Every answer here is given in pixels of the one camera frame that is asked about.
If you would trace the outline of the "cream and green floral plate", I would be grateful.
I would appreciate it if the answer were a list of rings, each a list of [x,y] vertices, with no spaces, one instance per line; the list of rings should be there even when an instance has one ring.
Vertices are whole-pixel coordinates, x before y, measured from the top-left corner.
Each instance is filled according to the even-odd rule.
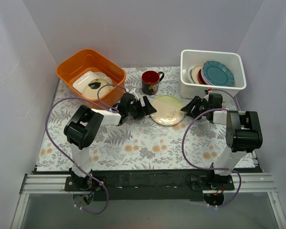
[[[160,95],[155,97],[151,105],[157,110],[150,117],[158,124],[171,126],[178,124],[184,118],[183,102],[171,95]]]

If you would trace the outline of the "red-brown plastic plate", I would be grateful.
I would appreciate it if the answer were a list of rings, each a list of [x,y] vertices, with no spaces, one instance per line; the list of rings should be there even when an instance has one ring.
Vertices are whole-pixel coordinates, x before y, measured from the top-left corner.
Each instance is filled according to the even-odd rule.
[[[202,69],[200,69],[200,70],[198,71],[197,79],[198,79],[199,84],[205,85],[205,81],[204,81],[203,78],[202,78],[201,70],[202,70]]]

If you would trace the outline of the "pink plate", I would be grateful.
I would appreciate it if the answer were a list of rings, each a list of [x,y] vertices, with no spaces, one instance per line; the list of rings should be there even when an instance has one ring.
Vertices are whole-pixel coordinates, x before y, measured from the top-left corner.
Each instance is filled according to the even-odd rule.
[[[206,79],[205,79],[205,77],[204,77],[204,75],[203,75],[203,71],[201,70],[201,74],[202,74],[202,78],[203,78],[203,80],[205,81],[205,85],[211,85],[211,83],[210,82],[208,82]]]

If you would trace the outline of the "dark teal scalloped plate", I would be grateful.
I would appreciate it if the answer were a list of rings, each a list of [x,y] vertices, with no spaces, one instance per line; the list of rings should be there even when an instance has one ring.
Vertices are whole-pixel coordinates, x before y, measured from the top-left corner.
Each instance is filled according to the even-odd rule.
[[[231,87],[235,84],[231,70],[217,61],[206,61],[202,67],[202,75],[210,85]]]

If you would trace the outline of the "cream and blue floral plate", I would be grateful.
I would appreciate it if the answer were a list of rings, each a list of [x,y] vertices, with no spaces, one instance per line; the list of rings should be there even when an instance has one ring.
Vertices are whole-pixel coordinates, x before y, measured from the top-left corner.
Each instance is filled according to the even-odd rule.
[[[191,78],[195,84],[201,84],[199,80],[199,71],[201,70],[202,65],[196,65],[192,70],[191,70]]]

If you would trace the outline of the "white deep scalloped plate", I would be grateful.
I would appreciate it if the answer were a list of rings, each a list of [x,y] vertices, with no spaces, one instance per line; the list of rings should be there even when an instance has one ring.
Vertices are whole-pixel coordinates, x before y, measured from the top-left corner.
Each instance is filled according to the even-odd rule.
[[[186,76],[189,80],[190,83],[194,83],[193,79],[192,79],[192,70],[196,65],[190,65],[187,69],[186,69]]]

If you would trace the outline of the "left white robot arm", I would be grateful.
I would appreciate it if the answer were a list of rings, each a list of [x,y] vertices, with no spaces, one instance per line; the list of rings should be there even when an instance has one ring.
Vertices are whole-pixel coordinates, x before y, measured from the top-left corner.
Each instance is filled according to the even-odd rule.
[[[93,143],[101,126],[124,124],[128,116],[141,119],[157,112],[147,96],[143,97],[144,105],[134,93],[124,93],[120,102],[113,105],[118,110],[114,113],[110,108],[97,110],[81,105],[64,128],[67,141],[71,144],[73,165],[69,169],[73,183],[82,191],[88,190],[92,179],[87,175],[92,172],[89,162],[89,147]]]

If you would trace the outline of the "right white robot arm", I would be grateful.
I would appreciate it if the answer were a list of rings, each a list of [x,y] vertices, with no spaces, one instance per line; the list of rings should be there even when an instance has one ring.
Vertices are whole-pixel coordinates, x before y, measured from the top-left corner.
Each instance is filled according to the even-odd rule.
[[[223,108],[221,94],[207,93],[204,98],[195,96],[181,111],[194,120],[203,116],[213,124],[226,127],[226,147],[222,154],[206,168],[202,176],[189,174],[189,187],[196,190],[220,190],[233,188],[231,174],[238,162],[247,154],[262,146],[263,137],[259,117],[255,111],[228,111]]]

